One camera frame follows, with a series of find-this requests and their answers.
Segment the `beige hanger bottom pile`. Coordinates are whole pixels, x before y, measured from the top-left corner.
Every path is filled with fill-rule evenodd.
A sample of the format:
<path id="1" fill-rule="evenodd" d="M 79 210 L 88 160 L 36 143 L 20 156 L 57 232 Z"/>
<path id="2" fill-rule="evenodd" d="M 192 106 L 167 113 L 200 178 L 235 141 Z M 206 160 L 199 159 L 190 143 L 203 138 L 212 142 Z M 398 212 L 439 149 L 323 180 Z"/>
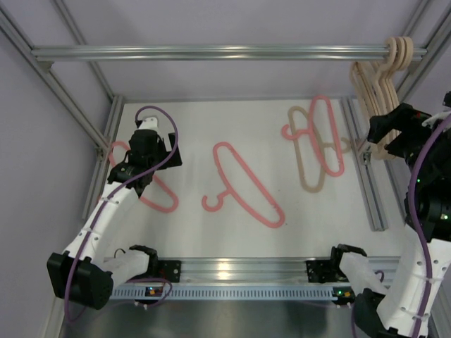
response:
<path id="1" fill-rule="evenodd" d="M 385 45 L 388 55 L 382 61 L 372 61 L 363 66 L 370 117 L 386 117 L 400 105 L 393 76 L 396 72 L 405 70 L 413 58 L 414 43 L 410 37 L 389 37 Z"/>

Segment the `beige hanger with right hook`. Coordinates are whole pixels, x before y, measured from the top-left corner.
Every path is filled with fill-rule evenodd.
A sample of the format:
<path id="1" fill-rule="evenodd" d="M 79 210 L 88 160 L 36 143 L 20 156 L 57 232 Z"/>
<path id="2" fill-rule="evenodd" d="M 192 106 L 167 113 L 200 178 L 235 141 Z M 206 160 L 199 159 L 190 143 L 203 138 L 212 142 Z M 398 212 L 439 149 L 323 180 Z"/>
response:
<path id="1" fill-rule="evenodd" d="M 414 45 L 409 37 L 389 37 L 388 55 L 382 61 L 360 61 L 350 66 L 350 81 L 365 118 L 384 117 L 400 105 L 393 83 L 396 72 L 412 61 Z"/>

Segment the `pink hanger pile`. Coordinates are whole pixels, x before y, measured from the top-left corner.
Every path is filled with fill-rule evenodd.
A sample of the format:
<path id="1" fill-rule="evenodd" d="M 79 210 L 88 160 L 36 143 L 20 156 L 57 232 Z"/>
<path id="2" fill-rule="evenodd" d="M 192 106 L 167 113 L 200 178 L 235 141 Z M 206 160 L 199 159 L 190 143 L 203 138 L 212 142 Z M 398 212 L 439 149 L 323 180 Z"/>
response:
<path id="1" fill-rule="evenodd" d="M 230 199 L 265 227 L 282 227 L 285 223 L 283 208 L 235 147 L 228 142 L 219 142 L 214 145 L 212 156 L 222 188 L 214 196 L 205 194 L 201 200 L 202 208 L 217 213 Z"/>
<path id="2" fill-rule="evenodd" d="M 328 114 L 328 121 L 330 125 L 330 130 L 333 136 L 333 146 L 335 147 L 335 156 L 338 162 L 338 169 L 336 171 L 333 171 L 330 166 L 327 164 L 325 156 L 321 153 L 321 148 L 319 145 L 319 140 L 317 136 L 315 135 L 315 123 L 314 123 L 314 115 L 315 115 L 315 107 L 316 103 L 321 100 L 325 102 L 326 108 L 327 108 L 327 114 Z M 335 121 L 335 115 L 333 112 L 333 107 L 330 99 L 327 96 L 324 95 L 317 95 L 315 96 L 310 103 L 309 111 L 307 113 L 307 128 L 298 130 L 295 128 L 294 132 L 289 132 L 290 124 L 286 124 L 282 126 L 281 128 L 281 135 L 288 140 L 297 140 L 302 135 L 306 134 L 309 137 L 310 144 L 312 146 L 312 149 L 314 150 L 314 153 L 316 155 L 316 158 L 318 162 L 321 165 L 321 168 L 324 169 L 325 173 L 330 175 L 331 177 L 340 177 L 345 172 L 345 164 L 343 161 L 343 151 L 341 147 L 341 138 L 338 133 L 336 121 Z"/>

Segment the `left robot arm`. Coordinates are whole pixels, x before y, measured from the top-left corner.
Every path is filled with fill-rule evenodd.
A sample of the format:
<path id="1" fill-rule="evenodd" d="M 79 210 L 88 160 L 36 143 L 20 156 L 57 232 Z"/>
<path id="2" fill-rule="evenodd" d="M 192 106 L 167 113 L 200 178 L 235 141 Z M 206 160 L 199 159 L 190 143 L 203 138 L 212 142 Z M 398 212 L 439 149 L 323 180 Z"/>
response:
<path id="1" fill-rule="evenodd" d="M 99 310 L 115 288 L 126 282 L 161 282 L 155 249 L 134 244 L 118 258 L 106 258 L 106 250 L 123 217 L 152 183 L 154 172 L 182 164 L 178 132 L 169 134 L 171 150 L 154 129 L 138 129 L 129 141 L 124 159 L 110 171 L 104 191 L 84 227 L 63 253 L 53 253 L 47 270 L 56 297 L 67 313 L 71 303 Z"/>

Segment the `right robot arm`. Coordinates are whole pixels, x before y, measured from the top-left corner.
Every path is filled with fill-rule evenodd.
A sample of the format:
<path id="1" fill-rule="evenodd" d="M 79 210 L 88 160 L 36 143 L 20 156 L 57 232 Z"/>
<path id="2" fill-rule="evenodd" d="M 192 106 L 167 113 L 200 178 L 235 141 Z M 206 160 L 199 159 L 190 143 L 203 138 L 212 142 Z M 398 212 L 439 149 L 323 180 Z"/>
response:
<path id="1" fill-rule="evenodd" d="M 372 117 L 367 140 L 399 135 L 385 149 L 411 173 L 404 200 L 404 248 L 385 287 L 363 249 L 339 244 L 330 260 L 355 294 L 353 322 L 368 337 L 427 337 L 435 297 L 450 267 L 450 113 L 429 115 L 402 103 Z"/>

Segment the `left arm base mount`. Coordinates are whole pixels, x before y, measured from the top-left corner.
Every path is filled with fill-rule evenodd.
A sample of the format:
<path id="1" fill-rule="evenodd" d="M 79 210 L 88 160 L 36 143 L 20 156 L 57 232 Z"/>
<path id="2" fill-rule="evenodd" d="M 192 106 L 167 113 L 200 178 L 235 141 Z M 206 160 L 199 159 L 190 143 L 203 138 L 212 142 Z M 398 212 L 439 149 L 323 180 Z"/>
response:
<path id="1" fill-rule="evenodd" d="M 158 260 L 151 269 L 151 277 L 163 278 L 172 283 L 179 283 L 182 262 L 179 260 Z"/>

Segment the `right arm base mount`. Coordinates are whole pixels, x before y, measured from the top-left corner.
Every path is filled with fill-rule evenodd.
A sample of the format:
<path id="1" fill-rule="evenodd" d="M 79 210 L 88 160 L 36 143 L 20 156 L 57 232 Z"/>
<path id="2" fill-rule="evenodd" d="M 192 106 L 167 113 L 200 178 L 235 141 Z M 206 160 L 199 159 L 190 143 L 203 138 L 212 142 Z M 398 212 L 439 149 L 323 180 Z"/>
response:
<path id="1" fill-rule="evenodd" d="M 310 283 L 347 282 L 348 279 L 341 272 L 337 263 L 327 260 L 306 261 L 308 281 Z"/>

